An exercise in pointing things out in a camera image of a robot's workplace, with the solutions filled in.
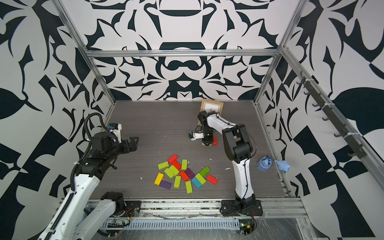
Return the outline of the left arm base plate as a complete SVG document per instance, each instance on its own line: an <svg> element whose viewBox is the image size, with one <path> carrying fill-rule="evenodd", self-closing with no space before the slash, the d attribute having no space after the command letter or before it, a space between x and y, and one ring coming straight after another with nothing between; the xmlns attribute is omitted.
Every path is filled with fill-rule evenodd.
<svg viewBox="0 0 384 240"><path fill-rule="evenodd" d="M122 217L135 217L141 211L141 201L125 201L125 211Z"/></svg>

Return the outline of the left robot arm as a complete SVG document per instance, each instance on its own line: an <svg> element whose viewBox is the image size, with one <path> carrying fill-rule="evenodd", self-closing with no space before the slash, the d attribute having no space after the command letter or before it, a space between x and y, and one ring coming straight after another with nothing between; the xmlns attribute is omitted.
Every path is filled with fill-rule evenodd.
<svg viewBox="0 0 384 240"><path fill-rule="evenodd" d="M139 137L123 140L122 126L117 123L105 125L101 122L103 131L92 136L89 120L94 116L102 118L99 113L92 113L85 118L83 128L88 146L72 169L68 194L40 234L40 240L90 240L109 217L122 216L127 210L122 193L107 192L93 211L86 211L89 198L106 171L115 169L117 158L135 152L139 143Z"/></svg>

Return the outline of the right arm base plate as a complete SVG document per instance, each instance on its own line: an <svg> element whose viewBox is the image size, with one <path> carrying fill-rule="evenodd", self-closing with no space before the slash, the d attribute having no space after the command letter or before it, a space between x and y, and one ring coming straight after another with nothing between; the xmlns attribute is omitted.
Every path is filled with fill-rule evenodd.
<svg viewBox="0 0 384 240"><path fill-rule="evenodd" d="M225 217L243 215L260 217L264 212L260 200L248 198L243 201L222 200L220 213Z"/></svg>

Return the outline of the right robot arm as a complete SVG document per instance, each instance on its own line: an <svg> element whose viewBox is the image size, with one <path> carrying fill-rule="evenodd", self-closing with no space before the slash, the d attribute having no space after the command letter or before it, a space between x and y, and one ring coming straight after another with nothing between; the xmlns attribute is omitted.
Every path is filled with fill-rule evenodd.
<svg viewBox="0 0 384 240"><path fill-rule="evenodd" d="M193 134L194 139L201 139L206 146L214 143L214 131L222 134L224 150L232 162L235 174L235 202L239 210L244 210L256 204L256 197L251 182L250 159L253 144L246 126L231 123L219 113L202 111L198 114L201 131Z"/></svg>

